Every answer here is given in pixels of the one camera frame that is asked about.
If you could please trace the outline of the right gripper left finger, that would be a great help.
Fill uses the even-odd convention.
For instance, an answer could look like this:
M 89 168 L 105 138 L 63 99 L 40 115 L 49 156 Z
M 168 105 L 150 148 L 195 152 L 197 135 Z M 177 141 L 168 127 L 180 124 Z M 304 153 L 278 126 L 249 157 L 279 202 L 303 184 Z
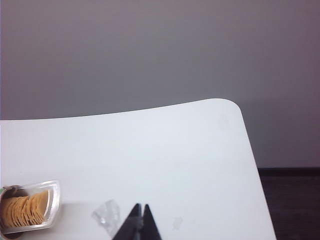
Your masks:
M 140 240 L 141 229 L 142 229 L 142 207 L 140 203 L 136 203 L 112 239 L 113 240 Z

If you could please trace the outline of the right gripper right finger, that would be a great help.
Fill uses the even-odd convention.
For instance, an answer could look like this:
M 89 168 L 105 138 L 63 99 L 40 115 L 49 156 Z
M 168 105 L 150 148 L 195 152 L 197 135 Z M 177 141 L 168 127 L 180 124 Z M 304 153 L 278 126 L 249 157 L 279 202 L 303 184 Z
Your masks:
M 148 204 L 144 206 L 142 227 L 139 231 L 141 240 L 162 240 L 152 211 Z

